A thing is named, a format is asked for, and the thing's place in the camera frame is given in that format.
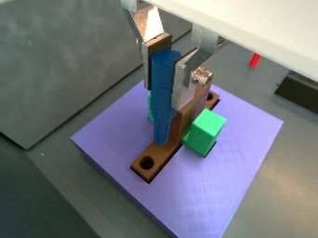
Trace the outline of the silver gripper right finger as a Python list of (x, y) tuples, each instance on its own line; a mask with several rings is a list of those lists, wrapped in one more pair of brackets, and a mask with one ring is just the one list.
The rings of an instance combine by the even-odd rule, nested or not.
[(211, 86), (213, 73), (207, 69), (207, 60), (228, 44), (228, 40), (193, 24), (190, 41), (194, 48), (174, 63), (170, 107), (178, 111), (193, 99), (196, 86)]

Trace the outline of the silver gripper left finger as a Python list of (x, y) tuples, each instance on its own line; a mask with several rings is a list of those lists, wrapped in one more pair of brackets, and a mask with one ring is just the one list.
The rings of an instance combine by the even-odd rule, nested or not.
[(141, 0), (120, 0), (120, 5), (136, 38), (140, 50), (145, 78), (144, 87), (150, 90), (149, 58), (161, 49), (170, 49), (170, 35), (164, 32), (160, 14), (156, 6)]

